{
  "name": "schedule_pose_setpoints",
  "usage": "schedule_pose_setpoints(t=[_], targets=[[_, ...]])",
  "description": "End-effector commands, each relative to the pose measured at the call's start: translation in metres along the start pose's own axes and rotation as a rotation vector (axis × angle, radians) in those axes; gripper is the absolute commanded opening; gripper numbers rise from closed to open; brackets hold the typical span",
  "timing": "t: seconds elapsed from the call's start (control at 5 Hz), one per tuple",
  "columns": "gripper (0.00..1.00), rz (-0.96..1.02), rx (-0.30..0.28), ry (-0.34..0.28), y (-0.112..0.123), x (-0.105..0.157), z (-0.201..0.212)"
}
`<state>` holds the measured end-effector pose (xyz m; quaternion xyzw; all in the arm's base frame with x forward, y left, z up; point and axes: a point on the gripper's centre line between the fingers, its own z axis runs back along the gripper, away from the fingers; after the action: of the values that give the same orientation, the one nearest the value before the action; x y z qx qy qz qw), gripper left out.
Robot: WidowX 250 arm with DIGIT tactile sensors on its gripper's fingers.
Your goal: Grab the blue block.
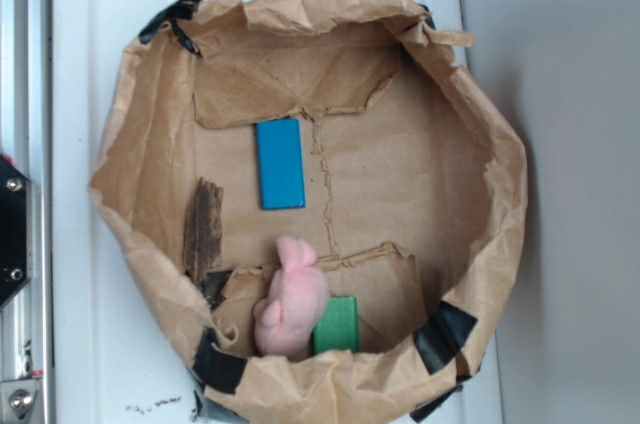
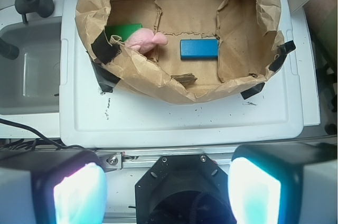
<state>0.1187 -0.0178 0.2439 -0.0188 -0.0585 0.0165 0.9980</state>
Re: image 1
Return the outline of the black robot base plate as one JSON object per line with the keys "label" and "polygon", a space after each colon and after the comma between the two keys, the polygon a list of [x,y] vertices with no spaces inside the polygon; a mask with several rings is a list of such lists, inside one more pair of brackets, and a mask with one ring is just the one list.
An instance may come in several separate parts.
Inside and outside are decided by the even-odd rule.
{"label": "black robot base plate", "polygon": [[28,264],[29,179],[1,156],[1,309],[30,278]]}

